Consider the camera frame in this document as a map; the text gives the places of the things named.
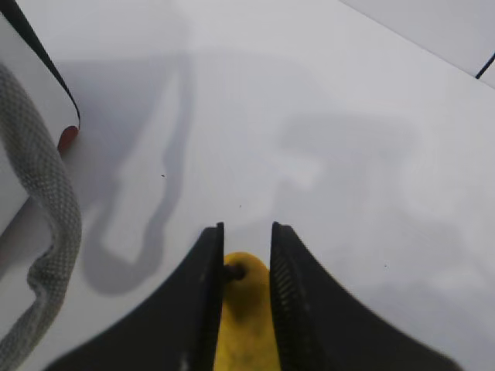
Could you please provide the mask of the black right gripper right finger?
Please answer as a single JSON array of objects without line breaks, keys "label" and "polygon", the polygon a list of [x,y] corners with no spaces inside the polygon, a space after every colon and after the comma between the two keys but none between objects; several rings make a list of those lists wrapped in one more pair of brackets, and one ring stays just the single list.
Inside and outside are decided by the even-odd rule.
[{"label": "black right gripper right finger", "polygon": [[273,223],[271,313],[283,370],[458,370],[344,289],[289,225]]}]

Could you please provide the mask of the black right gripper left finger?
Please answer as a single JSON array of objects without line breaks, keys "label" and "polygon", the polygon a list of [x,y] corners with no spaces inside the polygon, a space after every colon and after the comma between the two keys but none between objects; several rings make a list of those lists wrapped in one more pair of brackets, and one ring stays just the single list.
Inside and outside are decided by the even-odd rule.
[{"label": "black right gripper left finger", "polygon": [[212,370],[224,286],[224,225],[207,227],[148,298],[49,370]]}]

